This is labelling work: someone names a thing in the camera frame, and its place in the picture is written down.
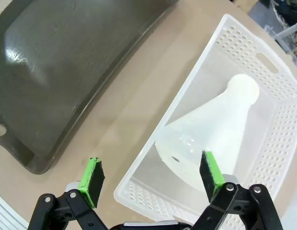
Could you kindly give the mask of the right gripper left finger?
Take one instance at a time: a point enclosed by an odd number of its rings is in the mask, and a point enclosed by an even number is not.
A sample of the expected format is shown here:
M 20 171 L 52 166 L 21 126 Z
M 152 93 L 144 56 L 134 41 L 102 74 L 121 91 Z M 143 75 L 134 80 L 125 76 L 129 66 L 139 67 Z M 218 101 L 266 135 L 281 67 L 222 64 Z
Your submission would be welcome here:
M 91 158 L 77 188 L 61 196 L 42 194 L 35 206 L 28 230 L 65 230 L 77 221 L 82 230 L 108 230 L 94 211 L 105 176 L 99 158 Z

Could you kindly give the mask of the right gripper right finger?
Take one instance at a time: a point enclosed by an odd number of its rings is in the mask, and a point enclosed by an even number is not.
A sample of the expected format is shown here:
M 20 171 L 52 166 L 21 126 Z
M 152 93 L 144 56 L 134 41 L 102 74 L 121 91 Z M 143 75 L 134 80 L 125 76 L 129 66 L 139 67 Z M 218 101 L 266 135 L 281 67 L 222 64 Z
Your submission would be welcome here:
M 220 230 L 227 215 L 238 215 L 245 230 L 282 230 L 282 224 L 266 186 L 248 189 L 226 182 L 210 151 L 203 151 L 199 172 L 209 200 L 191 230 Z

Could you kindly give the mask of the translucent white Erlenmeyer flask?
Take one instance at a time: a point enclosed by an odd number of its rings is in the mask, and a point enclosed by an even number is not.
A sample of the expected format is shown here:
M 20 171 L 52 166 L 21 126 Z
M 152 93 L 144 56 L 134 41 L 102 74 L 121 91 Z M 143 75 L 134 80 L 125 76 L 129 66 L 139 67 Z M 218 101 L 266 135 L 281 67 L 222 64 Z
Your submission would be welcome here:
M 160 129 L 155 147 L 162 162 L 199 191 L 204 191 L 199 171 L 203 151 L 212 152 L 221 173 L 232 174 L 259 94 L 252 77 L 233 76 L 223 93 Z

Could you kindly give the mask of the white perforated plastic basket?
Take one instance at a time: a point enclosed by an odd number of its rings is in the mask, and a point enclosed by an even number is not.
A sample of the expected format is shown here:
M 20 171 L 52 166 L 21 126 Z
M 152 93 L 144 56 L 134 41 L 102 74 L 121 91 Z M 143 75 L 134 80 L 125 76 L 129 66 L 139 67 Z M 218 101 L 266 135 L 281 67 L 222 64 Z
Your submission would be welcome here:
M 297 80 L 264 41 L 225 14 L 118 184 L 114 198 L 119 203 L 155 221 L 179 218 L 196 222 L 208 205 L 205 189 L 199 191 L 177 177 L 162 162 L 155 141 L 161 128 L 223 93 L 237 74 L 252 77 L 258 83 L 260 94 L 249 110 L 231 175 L 246 188 L 263 184 L 272 198 L 277 197 L 297 155 Z

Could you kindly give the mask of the dark brown plastic tray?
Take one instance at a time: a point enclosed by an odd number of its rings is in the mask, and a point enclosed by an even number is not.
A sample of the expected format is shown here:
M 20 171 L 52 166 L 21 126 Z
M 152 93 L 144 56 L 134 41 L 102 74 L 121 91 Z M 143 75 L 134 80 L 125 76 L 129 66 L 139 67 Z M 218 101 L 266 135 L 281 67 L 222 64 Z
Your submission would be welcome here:
M 0 145 L 45 173 L 106 81 L 177 1 L 12 0 L 0 14 Z

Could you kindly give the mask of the clear plastic storage box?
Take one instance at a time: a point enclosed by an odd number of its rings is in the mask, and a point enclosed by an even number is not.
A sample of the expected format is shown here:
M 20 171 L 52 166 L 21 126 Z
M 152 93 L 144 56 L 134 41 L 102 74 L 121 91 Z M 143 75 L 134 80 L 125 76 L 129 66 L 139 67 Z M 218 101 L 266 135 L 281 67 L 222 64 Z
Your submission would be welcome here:
M 292 26 L 293 29 L 289 27 L 279 33 L 276 33 L 272 27 L 265 25 L 265 32 L 272 37 L 275 42 L 283 49 L 283 51 L 288 55 L 297 56 L 297 30 Z

